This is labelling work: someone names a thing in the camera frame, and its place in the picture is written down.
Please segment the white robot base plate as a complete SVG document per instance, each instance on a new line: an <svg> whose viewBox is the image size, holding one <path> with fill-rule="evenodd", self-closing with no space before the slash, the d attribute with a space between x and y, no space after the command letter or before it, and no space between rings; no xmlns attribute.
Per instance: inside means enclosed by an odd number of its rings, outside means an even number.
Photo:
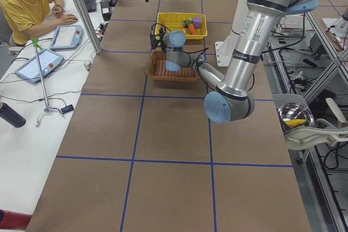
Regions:
<svg viewBox="0 0 348 232"><path fill-rule="evenodd" d="M215 42L215 55L216 62L219 67L228 67L231 57L232 57L233 48L228 41L217 41Z"/></svg>

